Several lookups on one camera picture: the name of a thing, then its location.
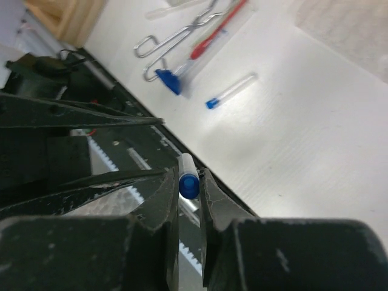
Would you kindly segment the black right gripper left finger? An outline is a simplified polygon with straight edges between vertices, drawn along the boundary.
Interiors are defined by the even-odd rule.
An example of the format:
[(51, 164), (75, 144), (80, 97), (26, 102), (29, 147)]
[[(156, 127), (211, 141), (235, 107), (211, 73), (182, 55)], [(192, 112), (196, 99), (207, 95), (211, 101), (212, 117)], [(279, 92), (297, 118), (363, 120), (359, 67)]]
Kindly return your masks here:
[(2, 290), (178, 290), (178, 248), (68, 242), (57, 224), (69, 216), (1, 219)]

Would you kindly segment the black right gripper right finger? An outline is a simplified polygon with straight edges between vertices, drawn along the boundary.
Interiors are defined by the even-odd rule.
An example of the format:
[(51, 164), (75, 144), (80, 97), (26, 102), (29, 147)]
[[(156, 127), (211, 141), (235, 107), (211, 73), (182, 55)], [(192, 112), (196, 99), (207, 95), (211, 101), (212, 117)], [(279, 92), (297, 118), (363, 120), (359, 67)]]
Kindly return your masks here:
[(226, 195), (207, 169), (199, 200), (208, 290), (387, 289), (387, 254), (361, 221), (260, 218)]

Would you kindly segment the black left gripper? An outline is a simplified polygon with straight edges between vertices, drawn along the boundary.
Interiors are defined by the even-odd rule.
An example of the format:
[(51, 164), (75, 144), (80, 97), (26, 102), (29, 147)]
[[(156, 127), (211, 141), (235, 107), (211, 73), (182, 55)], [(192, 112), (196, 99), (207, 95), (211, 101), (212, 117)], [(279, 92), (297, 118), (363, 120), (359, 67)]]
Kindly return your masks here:
[(161, 118), (133, 116), (96, 103), (1, 93), (1, 190), (36, 181), (44, 181), (50, 189), (60, 185), (45, 195), (2, 207), (1, 219), (64, 215), (116, 190), (166, 174), (164, 169), (153, 169), (90, 176), (87, 137), (11, 128), (94, 129), (163, 123)]

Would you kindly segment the blue capped test tube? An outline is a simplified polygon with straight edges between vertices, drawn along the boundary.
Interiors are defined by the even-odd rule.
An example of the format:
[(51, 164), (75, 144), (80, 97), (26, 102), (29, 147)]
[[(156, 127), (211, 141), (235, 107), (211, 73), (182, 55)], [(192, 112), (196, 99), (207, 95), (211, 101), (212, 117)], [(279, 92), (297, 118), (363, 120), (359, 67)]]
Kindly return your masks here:
[(251, 86), (258, 79), (258, 74), (255, 72), (251, 72), (245, 75), (242, 78), (239, 78), (236, 82), (234, 82), (231, 86), (223, 90), (221, 93), (215, 95), (213, 98), (210, 98), (206, 103), (206, 107), (209, 110), (213, 110), (219, 107), (221, 104), (226, 101), (232, 99), (234, 96), (239, 94), (241, 91), (245, 90), (249, 86)]

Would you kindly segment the clear plastic tube rack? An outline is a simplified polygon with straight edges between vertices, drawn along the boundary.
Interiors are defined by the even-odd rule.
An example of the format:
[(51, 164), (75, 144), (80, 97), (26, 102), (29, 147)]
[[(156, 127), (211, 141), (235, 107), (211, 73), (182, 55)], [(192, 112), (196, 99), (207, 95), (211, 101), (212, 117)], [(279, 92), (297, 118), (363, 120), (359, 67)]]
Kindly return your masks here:
[(295, 25), (387, 82), (387, 1), (298, 1)]

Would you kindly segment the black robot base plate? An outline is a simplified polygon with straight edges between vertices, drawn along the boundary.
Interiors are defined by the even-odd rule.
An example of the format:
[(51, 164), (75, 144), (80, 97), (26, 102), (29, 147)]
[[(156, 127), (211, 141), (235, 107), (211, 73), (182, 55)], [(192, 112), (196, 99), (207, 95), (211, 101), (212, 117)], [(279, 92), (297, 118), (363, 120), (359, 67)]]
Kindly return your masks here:
[(142, 203), (128, 215), (122, 216), (69, 216), (62, 218), (61, 237), (68, 242), (76, 241), (87, 245), (97, 242), (140, 242), (171, 246), (178, 243), (179, 206), (181, 195), (198, 199), (198, 210), (193, 212), (199, 221), (201, 239), (205, 247), (221, 247), (238, 243), (245, 238), (254, 216), (234, 202), (214, 181), (207, 169), (196, 169), (189, 154), (162, 159), (162, 150), (157, 150), (152, 134), (162, 120), (152, 116), (131, 116), (124, 112), (111, 114), (118, 121), (115, 127), (124, 134), (125, 145), (139, 141), (139, 149), (145, 149), (148, 157), (156, 160), (152, 167), (137, 172), (124, 172), (122, 168), (97, 177), (97, 185), (104, 193), (125, 187), (128, 183), (140, 182)]

